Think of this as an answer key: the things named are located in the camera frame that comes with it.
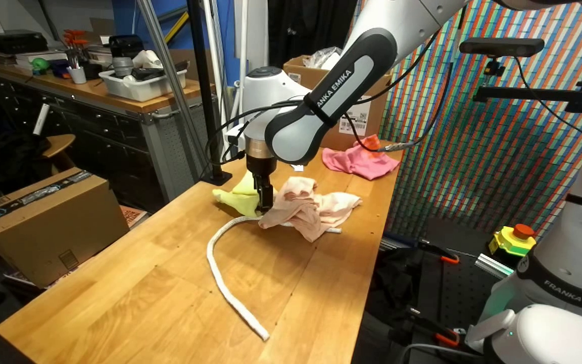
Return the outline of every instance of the wooden tabletop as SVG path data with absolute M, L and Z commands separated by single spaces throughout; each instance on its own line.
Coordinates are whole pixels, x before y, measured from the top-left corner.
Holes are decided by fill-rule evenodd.
M 227 189 L 245 161 L 226 169 Z M 271 180 L 278 187 L 291 173 L 278 163 Z M 312 160 L 302 175 L 317 191 L 361 195 L 340 234 L 311 245 L 292 229 L 246 222 L 214 250 L 268 342 L 210 276 L 206 243 L 233 214 L 203 181 L 0 324 L 0 336 L 33 361 L 350 361 L 397 172 L 368 181 Z
M 109 106 L 135 112 L 135 113 L 151 113 L 151 112 L 157 112 L 163 106 L 173 106 L 172 93 L 165 93 L 162 97 L 148 99 L 148 100 L 130 100 L 130 99 L 107 95 L 107 87 L 101 78 L 93 78 L 93 81 L 87 81 L 82 84 L 74 84 L 66 78 L 58 78 L 53 74 L 29 74 L 29 73 L 15 69 L 15 67 L 9 67 L 9 64 L 0 64 L 0 77 L 7 78 L 12 82 L 31 87 L 31 89 L 58 90 L 58 93 L 65 93 L 73 99 L 77 99 L 77 97 L 88 99 L 93 103 L 104 103 Z M 197 93 L 200 93 L 197 81 L 186 78 L 184 95 L 196 97 Z

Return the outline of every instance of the stool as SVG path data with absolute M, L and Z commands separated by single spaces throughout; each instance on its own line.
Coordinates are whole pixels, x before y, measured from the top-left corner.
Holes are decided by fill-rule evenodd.
M 74 136 L 73 134 L 58 134 L 50 136 L 48 149 L 43 149 L 41 158 L 50 160 L 50 172 L 56 173 L 60 169 L 73 168 L 73 160 L 65 154 L 66 147 L 73 145 Z

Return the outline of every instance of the yellow cloth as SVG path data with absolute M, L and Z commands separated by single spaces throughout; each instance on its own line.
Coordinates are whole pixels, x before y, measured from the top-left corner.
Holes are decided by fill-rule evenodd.
M 253 173 L 246 172 L 243 180 L 229 189 L 211 189 L 216 203 L 222 203 L 243 216 L 255 218 L 256 216 L 256 203 L 258 193 L 255 189 Z

